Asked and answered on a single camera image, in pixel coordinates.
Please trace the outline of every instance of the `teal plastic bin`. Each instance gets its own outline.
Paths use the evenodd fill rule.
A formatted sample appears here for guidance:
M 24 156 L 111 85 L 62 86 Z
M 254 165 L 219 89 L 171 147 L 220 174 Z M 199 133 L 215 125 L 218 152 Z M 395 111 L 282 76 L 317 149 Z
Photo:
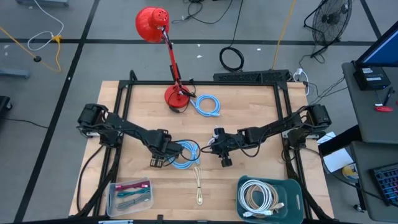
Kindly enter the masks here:
M 248 180 L 260 180 L 262 182 L 271 184 L 275 187 L 279 195 L 279 202 L 283 202 L 285 206 L 279 209 L 278 213 L 267 216 L 265 218 L 256 217 L 243 217 L 243 213 L 246 210 L 241 206 L 238 200 L 239 188 Z M 262 194 L 254 194 L 254 201 L 260 205 L 263 196 Z M 301 193 L 301 187 L 293 179 L 287 180 L 274 180 L 257 177 L 242 176 L 238 181 L 238 188 L 236 192 L 236 211 L 243 221 L 248 223 L 279 223 L 279 224 L 295 224 L 302 223 L 304 219 L 304 207 L 303 207 L 303 196 Z

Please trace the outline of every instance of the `fan grille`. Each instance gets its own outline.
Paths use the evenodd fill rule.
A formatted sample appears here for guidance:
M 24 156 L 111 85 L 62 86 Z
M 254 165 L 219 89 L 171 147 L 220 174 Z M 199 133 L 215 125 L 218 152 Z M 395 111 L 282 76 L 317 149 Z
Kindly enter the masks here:
M 323 0 L 315 12 L 312 36 L 318 45 L 328 45 L 340 38 L 351 17 L 351 0 Z

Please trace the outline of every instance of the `lamp shade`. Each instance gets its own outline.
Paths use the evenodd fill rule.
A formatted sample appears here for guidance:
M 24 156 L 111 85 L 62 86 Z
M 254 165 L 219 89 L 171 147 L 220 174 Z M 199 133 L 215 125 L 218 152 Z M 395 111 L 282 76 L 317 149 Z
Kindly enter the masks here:
M 169 33 L 169 13 L 160 7 L 145 7 L 136 16 L 138 34 L 149 43 L 162 41 L 162 27 Z

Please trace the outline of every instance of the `white paper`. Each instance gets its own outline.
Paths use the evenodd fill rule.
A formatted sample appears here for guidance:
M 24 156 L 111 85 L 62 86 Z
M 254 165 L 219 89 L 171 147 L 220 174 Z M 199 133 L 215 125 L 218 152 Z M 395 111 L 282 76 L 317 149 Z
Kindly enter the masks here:
M 320 138 L 317 143 L 321 144 L 323 142 L 329 141 L 334 137 L 336 137 L 336 134 L 334 132 L 327 133 L 325 136 Z M 339 149 L 336 152 L 331 153 L 330 155 L 324 156 L 323 160 L 325 161 L 325 165 L 330 172 L 334 172 L 354 162 L 351 156 L 349 156 L 349 154 L 347 153 L 347 150 L 344 148 Z

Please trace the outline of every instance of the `keyboard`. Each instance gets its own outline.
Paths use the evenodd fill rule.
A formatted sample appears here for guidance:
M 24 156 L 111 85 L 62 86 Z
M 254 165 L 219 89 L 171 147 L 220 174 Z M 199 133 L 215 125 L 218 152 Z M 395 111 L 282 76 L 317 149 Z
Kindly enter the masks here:
M 384 203 L 398 205 L 398 163 L 370 170 Z
M 254 72 L 230 72 L 230 73 L 215 73 L 213 75 L 214 81 L 225 82 L 286 82 L 290 79 L 288 70 L 267 70 Z

